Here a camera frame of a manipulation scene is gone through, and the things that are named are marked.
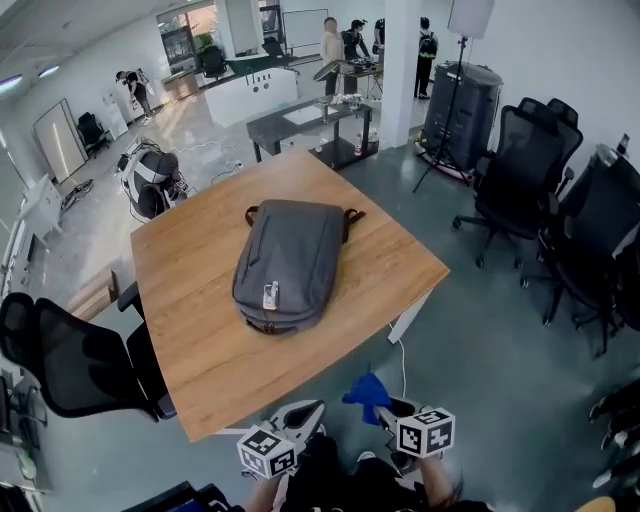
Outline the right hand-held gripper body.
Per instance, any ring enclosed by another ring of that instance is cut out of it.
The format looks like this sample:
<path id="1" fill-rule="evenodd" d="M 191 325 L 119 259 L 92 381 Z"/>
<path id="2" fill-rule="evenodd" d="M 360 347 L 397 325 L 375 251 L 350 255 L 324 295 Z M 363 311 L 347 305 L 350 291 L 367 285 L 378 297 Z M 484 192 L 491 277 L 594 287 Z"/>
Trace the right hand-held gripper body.
<path id="1" fill-rule="evenodd" d="M 441 458 L 455 444 L 455 415 L 432 408 L 392 423 L 391 461 L 401 475 L 414 471 L 418 460 Z"/>

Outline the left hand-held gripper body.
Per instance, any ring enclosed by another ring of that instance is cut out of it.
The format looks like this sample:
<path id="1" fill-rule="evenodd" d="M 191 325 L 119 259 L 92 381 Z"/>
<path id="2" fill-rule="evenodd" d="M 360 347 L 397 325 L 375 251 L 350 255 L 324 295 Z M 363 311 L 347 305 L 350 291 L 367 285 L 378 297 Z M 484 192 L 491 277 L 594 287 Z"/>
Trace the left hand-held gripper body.
<path id="1" fill-rule="evenodd" d="M 306 428 L 265 421 L 252 426 L 237 442 L 244 469 L 265 479 L 290 473 L 306 446 Z"/>

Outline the blue cloth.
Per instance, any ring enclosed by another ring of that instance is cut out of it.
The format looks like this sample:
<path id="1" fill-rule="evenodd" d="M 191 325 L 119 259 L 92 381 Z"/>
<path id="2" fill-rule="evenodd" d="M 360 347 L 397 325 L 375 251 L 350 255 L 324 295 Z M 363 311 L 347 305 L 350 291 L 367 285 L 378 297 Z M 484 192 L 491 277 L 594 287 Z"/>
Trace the blue cloth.
<path id="1" fill-rule="evenodd" d="M 371 369 L 352 382 L 351 388 L 343 395 L 342 402 L 348 405 L 361 405 L 362 421 L 373 426 L 380 425 L 376 408 L 389 408 L 392 405 L 391 397 L 384 384 Z"/>

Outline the grey backpack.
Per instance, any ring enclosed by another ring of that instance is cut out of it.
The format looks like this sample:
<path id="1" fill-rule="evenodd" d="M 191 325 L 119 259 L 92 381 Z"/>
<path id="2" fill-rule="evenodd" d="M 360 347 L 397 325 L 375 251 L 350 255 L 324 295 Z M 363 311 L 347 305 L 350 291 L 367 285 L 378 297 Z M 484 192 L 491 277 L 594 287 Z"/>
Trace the grey backpack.
<path id="1" fill-rule="evenodd" d="M 245 212 L 250 232 L 232 281 L 232 299 L 254 330 L 279 335 L 321 319 L 334 288 L 341 248 L 361 210 L 336 205 L 265 200 Z M 262 308 L 263 287 L 279 283 L 275 311 Z"/>

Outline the person's right forearm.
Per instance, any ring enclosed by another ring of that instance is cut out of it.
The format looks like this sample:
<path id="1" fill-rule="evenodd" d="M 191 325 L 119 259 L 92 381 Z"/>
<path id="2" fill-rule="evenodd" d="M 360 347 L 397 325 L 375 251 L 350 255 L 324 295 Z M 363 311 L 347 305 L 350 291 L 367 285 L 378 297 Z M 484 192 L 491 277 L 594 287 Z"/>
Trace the person's right forearm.
<path id="1" fill-rule="evenodd" d="M 430 508 L 444 509 L 457 501 L 457 492 L 438 456 L 419 458 L 417 461 Z"/>

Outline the person's black shirt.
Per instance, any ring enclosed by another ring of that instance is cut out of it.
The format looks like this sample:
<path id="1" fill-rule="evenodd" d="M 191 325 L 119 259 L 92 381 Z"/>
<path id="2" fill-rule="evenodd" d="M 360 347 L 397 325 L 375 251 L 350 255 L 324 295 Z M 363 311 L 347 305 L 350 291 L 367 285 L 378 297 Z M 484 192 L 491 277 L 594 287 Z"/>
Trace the person's black shirt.
<path id="1" fill-rule="evenodd" d="M 351 471 L 342 468 L 333 438 L 316 434 L 290 477 L 281 512 L 495 512 L 483 501 L 458 501 L 449 508 L 430 508 L 422 478 L 407 482 L 380 458 Z"/>

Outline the black tablet blue screen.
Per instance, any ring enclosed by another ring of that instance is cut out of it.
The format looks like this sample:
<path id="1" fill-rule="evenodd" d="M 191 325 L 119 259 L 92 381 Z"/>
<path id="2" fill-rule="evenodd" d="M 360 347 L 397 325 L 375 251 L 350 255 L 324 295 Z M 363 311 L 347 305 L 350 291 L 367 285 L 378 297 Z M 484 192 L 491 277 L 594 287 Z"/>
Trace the black tablet blue screen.
<path id="1" fill-rule="evenodd" d="M 245 512 L 239 505 L 231 505 L 223 492 L 213 483 L 195 489 L 185 481 L 122 512 Z"/>

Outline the wooden boards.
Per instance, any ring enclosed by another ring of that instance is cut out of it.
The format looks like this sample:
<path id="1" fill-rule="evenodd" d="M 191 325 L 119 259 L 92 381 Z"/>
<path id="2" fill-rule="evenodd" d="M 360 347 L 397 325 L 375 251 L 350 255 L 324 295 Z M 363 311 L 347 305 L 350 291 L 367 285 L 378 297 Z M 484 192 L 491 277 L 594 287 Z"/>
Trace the wooden boards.
<path id="1" fill-rule="evenodd" d="M 118 295 L 116 274 L 111 268 L 105 268 L 76 293 L 66 310 L 76 318 L 90 321 L 114 303 Z"/>

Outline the black metal trolley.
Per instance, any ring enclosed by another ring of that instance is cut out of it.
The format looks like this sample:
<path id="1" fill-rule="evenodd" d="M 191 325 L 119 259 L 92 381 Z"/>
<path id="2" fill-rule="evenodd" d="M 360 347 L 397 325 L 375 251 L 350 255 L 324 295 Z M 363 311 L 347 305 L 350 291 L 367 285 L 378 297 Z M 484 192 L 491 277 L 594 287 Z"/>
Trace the black metal trolley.
<path id="1" fill-rule="evenodd" d="M 14 376 L 0 367 L 0 485 L 49 494 L 39 436 L 48 426 L 47 409 L 40 389 L 29 379 L 15 384 Z"/>

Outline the small white cabinet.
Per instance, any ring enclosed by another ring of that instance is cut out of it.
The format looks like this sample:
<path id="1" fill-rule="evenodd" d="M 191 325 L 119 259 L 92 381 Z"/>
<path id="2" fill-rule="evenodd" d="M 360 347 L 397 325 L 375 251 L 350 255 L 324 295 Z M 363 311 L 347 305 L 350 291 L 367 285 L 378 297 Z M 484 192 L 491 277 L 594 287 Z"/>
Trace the small white cabinet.
<path id="1" fill-rule="evenodd" d="M 63 233 L 60 226 L 61 205 L 60 193 L 52 181 L 44 176 L 28 191 L 18 219 L 25 223 L 27 230 L 45 247 L 48 247 L 51 232 Z"/>

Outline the small wooden work table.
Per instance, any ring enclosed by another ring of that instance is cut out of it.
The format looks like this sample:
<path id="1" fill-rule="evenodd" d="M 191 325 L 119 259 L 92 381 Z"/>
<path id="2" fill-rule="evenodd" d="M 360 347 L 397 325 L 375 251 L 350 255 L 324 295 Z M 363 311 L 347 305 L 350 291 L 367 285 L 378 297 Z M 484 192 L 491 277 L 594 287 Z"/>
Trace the small wooden work table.
<path id="1" fill-rule="evenodd" d="M 345 80 L 347 94 L 360 94 L 362 97 L 381 101 L 383 94 L 384 64 L 371 58 L 358 58 L 344 61 L 339 73 Z"/>

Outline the dark round disc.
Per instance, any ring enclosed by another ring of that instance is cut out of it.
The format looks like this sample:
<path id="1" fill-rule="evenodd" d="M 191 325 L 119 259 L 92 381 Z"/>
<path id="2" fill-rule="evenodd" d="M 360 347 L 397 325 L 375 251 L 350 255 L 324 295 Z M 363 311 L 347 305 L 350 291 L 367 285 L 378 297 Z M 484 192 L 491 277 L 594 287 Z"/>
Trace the dark round disc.
<path id="1" fill-rule="evenodd" d="M 330 74 L 341 74 L 345 69 L 351 68 L 352 65 L 347 60 L 334 60 L 317 71 L 313 76 L 313 80 L 315 82 L 325 81 Z"/>

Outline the white standing panel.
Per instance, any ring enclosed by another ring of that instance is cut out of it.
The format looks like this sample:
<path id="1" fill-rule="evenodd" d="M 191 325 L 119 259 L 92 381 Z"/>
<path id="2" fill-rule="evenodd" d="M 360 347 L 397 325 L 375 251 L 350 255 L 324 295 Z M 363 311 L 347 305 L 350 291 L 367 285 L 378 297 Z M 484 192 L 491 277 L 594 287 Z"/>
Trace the white standing panel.
<path id="1" fill-rule="evenodd" d="M 67 180 L 87 162 L 88 155 L 66 99 L 43 114 L 33 128 L 58 183 Z"/>

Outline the white whiteboard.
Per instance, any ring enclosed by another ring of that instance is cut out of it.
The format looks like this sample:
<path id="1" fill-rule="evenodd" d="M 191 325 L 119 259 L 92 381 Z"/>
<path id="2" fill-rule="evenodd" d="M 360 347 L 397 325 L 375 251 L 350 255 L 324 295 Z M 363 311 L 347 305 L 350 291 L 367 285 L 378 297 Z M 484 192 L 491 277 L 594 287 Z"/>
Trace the white whiteboard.
<path id="1" fill-rule="evenodd" d="M 289 49 L 305 48 L 321 43 L 327 9 L 305 9 L 282 13 L 286 44 Z"/>

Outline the large glass window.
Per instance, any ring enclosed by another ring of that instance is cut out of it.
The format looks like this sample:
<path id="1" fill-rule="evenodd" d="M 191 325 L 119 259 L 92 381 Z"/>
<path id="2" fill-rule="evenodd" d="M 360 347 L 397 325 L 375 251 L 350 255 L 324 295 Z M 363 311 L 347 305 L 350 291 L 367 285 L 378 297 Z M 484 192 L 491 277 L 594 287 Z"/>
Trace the large glass window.
<path id="1" fill-rule="evenodd" d="M 201 70 L 193 36 L 210 33 L 219 44 L 218 14 L 215 0 L 187 0 L 184 6 L 157 16 L 157 26 L 172 74 Z"/>

